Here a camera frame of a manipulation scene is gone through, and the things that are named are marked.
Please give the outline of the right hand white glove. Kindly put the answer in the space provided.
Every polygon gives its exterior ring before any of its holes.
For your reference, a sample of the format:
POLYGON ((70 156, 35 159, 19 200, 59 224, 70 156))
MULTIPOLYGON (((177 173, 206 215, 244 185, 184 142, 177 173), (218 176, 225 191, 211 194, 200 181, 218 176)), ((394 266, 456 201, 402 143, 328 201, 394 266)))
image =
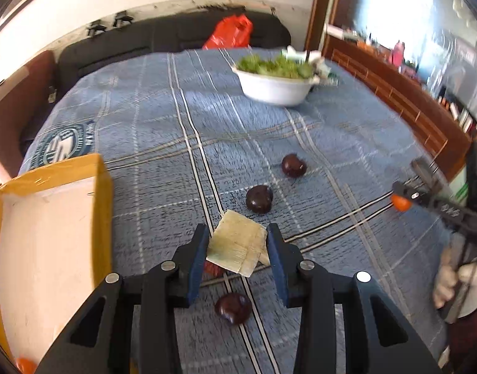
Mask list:
POLYGON ((477 310, 477 258, 455 269, 453 261, 458 255, 459 251, 452 245, 443 250, 432 296, 436 309, 442 309, 449 301, 457 301, 457 285, 466 287, 457 312, 457 318, 465 318, 477 310))

